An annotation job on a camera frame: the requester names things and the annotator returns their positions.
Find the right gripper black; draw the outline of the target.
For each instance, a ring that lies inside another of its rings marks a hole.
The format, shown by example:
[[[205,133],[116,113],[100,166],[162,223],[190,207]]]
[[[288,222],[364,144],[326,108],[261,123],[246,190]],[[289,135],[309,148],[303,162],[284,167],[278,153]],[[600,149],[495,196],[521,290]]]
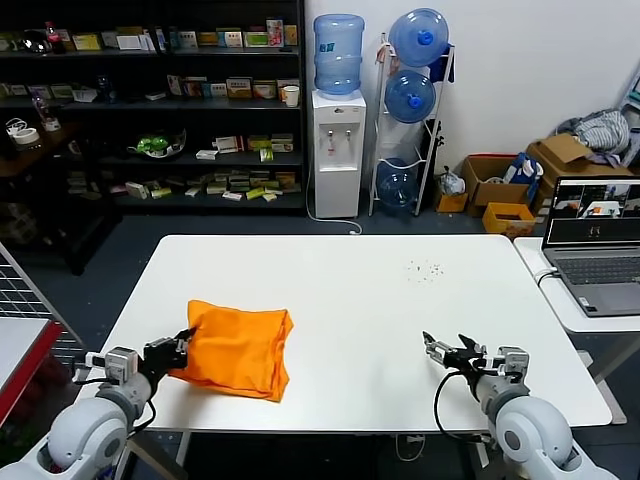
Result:
[[[436,340],[426,331],[422,332],[422,337],[426,355],[444,368],[455,369],[464,375],[474,375],[486,366],[486,346],[468,336],[458,335],[462,342],[462,347],[458,349]]]

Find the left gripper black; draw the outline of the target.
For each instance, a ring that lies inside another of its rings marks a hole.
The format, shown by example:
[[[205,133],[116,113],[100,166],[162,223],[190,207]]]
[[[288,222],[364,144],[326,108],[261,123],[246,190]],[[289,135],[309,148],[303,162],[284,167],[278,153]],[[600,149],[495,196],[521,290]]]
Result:
[[[145,376],[164,376],[171,370],[183,370],[188,364],[189,340],[196,333],[192,327],[178,332],[173,338],[164,337],[147,343],[138,370]]]

